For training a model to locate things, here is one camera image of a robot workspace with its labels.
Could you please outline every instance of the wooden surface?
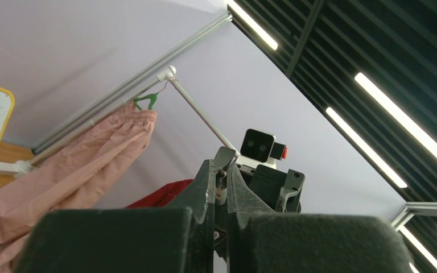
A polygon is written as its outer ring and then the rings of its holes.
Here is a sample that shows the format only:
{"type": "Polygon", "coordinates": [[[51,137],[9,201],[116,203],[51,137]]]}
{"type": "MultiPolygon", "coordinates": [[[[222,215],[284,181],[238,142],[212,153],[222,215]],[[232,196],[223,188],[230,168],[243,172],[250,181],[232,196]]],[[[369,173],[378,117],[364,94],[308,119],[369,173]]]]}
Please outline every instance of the wooden surface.
{"type": "MultiPolygon", "coordinates": [[[[14,163],[18,160],[29,160],[33,157],[29,148],[20,147],[8,143],[0,143],[0,161],[14,163]]],[[[0,188],[14,180],[13,176],[0,175],[0,188]]]]}

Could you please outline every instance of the ceiling light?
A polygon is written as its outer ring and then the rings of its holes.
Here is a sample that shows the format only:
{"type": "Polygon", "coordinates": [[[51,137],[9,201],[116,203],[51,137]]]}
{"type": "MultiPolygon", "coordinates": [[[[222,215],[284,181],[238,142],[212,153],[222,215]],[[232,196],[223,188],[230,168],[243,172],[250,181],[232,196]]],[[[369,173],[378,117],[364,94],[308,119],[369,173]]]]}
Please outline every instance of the ceiling light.
{"type": "Polygon", "coordinates": [[[265,30],[259,26],[257,22],[250,17],[234,0],[226,0],[227,5],[240,17],[244,20],[245,23],[249,25],[261,38],[266,42],[273,50],[277,49],[277,42],[269,35],[265,30]]]}
{"type": "Polygon", "coordinates": [[[419,273],[419,271],[414,267],[412,263],[410,263],[411,270],[413,270],[413,273],[419,273]]]}
{"type": "Polygon", "coordinates": [[[413,236],[413,234],[404,226],[399,228],[399,231],[419,250],[421,254],[437,269],[437,260],[424,246],[413,236]]]}
{"type": "Polygon", "coordinates": [[[388,98],[364,74],[358,73],[354,79],[366,90],[383,108],[396,119],[419,143],[421,143],[434,157],[437,158],[437,143],[426,134],[405,112],[403,112],[390,98],[388,98]]]}
{"type": "Polygon", "coordinates": [[[369,158],[400,188],[408,185],[331,107],[325,111],[339,127],[368,155],[369,158]]]}

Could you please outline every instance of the black slatted ceiling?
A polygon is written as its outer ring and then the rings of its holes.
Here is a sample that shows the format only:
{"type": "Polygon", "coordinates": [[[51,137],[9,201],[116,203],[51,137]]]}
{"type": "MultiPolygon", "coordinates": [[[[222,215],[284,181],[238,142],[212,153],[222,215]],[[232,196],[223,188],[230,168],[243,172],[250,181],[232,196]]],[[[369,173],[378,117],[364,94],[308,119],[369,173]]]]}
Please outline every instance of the black slatted ceiling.
{"type": "MultiPolygon", "coordinates": [[[[437,141],[437,1],[236,2],[278,49],[240,18],[234,23],[319,111],[328,118],[325,110],[332,107],[403,178],[408,187],[396,187],[360,151],[401,196],[437,202],[437,160],[354,80],[364,73],[437,141]]],[[[437,257],[437,219],[417,216],[407,227],[437,257]]],[[[412,252],[420,272],[437,272],[412,252]]]]}

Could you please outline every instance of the red button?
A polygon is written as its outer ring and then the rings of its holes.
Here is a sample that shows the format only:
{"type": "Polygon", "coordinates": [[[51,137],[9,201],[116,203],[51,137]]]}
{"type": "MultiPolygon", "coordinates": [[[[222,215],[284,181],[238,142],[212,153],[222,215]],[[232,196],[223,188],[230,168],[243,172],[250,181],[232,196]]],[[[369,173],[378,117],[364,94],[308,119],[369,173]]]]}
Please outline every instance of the red button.
{"type": "Polygon", "coordinates": [[[281,157],[284,158],[284,159],[287,157],[287,146],[284,147],[284,151],[282,152],[282,156],[281,157]]]}

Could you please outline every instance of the metal pipe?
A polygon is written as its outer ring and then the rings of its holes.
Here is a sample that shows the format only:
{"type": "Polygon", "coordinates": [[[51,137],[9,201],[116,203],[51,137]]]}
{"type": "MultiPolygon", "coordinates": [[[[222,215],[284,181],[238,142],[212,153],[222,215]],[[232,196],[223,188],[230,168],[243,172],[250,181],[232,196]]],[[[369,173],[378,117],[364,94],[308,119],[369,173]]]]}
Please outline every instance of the metal pipe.
{"type": "Polygon", "coordinates": [[[415,215],[437,217],[437,202],[407,202],[406,207],[415,215]]]}
{"type": "Polygon", "coordinates": [[[132,90],[136,86],[142,84],[147,78],[158,73],[158,71],[162,69],[165,65],[175,60],[181,54],[185,53],[187,50],[197,45],[203,39],[208,37],[210,34],[215,32],[221,26],[225,25],[231,20],[232,15],[230,14],[230,12],[224,12],[222,15],[210,22],[208,25],[198,30],[195,34],[193,34],[192,36],[181,42],[179,45],[174,47],[172,50],[168,51],[163,56],[155,60],[144,70],[140,71],[138,74],[128,79],[125,83],[113,90],[106,97],[102,98],[89,108],[85,109],[78,117],[66,123],[64,126],[56,130],[53,134],[46,137],[46,139],[39,142],[36,146],[33,147],[33,152],[35,154],[39,154],[51,145],[53,145],[55,142],[60,141],[60,139],[64,138],[70,132],[78,128],[82,123],[86,122],[98,112],[106,108],[114,100],[127,93],[128,91],[132,90]]]}
{"type": "Polygon", "coordinates": [[[234,146],[227,140],[227,138],[220,132],[219,128],[213,124],[213,122],[208,118],[208,116],[203,112],[203,110],[197,105],[197,103],[188,95],[188,93],[183,89],[183,87],[178,83],[175,77],[168,78],[168,81],[171,85],[180,93],[180,95],[185,99],[185,101],[190,105],[190,107],[199,115],[199,117],[205,122],[205,124],[212,130],[215,136],[218,137],[220,142],[222,142],[227,148],[231,148],[235,150],[236,156],[239,156],[239,153],[234,148],[234,146]]]}
{"type": "MultiPolygon", "coordinates": [[[[173,73],[175,72],[174,67],[167,68],[166,70],[170,70],[173,73]]],[[[152,88],[153,86],[155,86],[159,82],[161,82],[161,80],[160,80],[160,77],[158,77],[158,76],[148,80],[146,85],[143,88],[141,88],[137,92],[133,92],[131,95],[124,98],[122,100],[121,104],[116,105],[115,107],[109,109],[108,111],[101,111],[98,113],[98,115],[96,115],[92,119],[89,119],[86,122],[82,123],[81,125],[76,127],[74,130],[72,130],[71,132],[64,135],[61,139],[59,139],[58,141],[54,142],[52,145],[47,147],[44,151],[42,151],[39,154],[37,154],[36,156],[34,156],[34,158],[29,160],[29,164],[31,164],[32,166],[36,166],[39,163],[41,163],[42,161],[46,160],[48,157],[50,157],[51,155],[58,152],[66,144],[73,141],[75,138],[79,137],[82,133],[84,133],[84,132],[88,131],[89,129],[91,129],[92,127],[94,127],[95,124],[98,124],[100,121],[105,119],[110,113],[116,111],[118,108],[120,108],[122,105],[126,104],[128,101],[132,100],[133,98],[140,96],[141,94],[143,94],[144,92],[146,92],[147,90],[149,90],[150,88],[152,88]]]]}

